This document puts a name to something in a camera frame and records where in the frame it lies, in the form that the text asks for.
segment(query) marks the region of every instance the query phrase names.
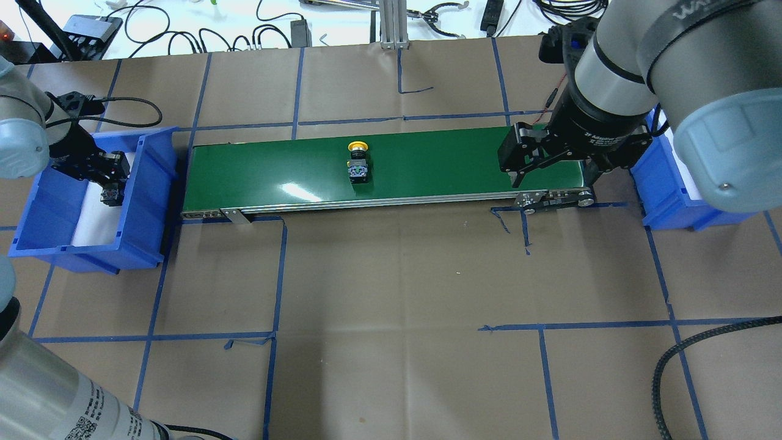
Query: black pole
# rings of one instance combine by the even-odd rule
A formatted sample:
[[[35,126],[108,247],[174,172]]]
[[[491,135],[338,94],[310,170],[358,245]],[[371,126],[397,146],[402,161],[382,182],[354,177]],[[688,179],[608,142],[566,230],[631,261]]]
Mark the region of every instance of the black pole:
[[[52,39],[54,45],[63,52],[66,60],[81,60],[81,50],[79,50],[76,43],[71,41],[68,36],[65,35],[65,32],[57,26],[57,23],[52,20],[50,15],[44,11],[43,6],[35,0],[16,0],[16,4],[30,16],[35,24],[44,31],[47,37]]]

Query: qr code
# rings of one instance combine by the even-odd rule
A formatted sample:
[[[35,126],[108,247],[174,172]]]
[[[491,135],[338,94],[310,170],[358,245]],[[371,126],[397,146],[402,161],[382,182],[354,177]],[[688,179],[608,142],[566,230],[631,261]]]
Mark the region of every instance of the qr code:
[[[70,434],[65,437],[65,440],[89,440],[97,427],[97,423],[87,418],[79,417],[76,427],[70,430]]]

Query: green surface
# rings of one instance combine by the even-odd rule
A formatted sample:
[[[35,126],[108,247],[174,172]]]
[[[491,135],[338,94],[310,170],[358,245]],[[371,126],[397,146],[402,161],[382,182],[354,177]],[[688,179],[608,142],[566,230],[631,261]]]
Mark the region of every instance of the green surface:
[[[198,146],[183,212],[514,191],[497,165],[507,133],[508,127],[474,128]],[[355,140],[369,145],[366,184],[348,179],[347,145]],[[560,162],[530,173],[519,190],[579,186],[581,164]]]

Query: power adapter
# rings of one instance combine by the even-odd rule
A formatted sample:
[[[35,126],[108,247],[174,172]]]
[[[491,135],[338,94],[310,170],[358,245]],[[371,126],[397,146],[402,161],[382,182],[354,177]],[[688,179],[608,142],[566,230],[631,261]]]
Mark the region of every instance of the power adapter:
[[[312,34],[306,20],[294,20],[291,22],[291,46],[312,47]]]

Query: blue bin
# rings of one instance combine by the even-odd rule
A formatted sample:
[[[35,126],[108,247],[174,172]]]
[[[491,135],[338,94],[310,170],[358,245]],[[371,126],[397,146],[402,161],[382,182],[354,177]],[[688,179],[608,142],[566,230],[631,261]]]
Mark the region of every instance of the blue bin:
[[[664,135],[655,138],[630,169],[644,203],[644,224],[652,229],[693,228],[741,223],[757,214],[720,211],[703,200],[693,200],[673,158],[673,148]]]
[[[176,177],[174,131],[95,134],[95,143],[105,151],[135,153],[113,243],[71,244],[88,182],[46,168],[33,182],[9,256],[36,257],[71,272],[116,274],[120,269],[156,267],[163,260],[160,242]]]

